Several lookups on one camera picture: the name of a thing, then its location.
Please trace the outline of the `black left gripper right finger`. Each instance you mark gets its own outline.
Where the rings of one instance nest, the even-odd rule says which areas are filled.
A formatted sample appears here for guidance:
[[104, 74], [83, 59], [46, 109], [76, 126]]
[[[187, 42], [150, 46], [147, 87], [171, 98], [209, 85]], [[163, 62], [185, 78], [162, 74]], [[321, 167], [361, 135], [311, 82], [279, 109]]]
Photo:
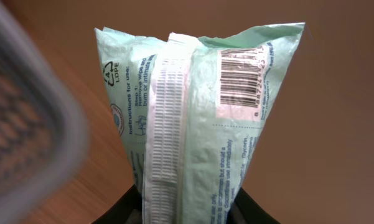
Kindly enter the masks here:
[[241, 188], [228, 212], [226, 224], [280, 224]]

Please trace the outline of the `light green wipes packet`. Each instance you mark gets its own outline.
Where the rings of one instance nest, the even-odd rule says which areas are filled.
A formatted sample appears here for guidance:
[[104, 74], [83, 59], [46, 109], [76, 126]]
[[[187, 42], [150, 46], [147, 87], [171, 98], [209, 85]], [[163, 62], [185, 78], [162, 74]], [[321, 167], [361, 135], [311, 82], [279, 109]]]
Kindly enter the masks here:
[[229, 223], [302, 22], [167, 40], [96, 29], [144, 223]]

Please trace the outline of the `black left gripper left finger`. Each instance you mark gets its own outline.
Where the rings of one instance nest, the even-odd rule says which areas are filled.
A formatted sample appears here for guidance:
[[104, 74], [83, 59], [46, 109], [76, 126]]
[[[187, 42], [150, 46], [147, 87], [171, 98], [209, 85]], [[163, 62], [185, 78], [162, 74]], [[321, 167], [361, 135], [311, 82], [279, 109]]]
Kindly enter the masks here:
[[102, 216], [91, 224], [143, 224], [142, 197], [132, 185]]

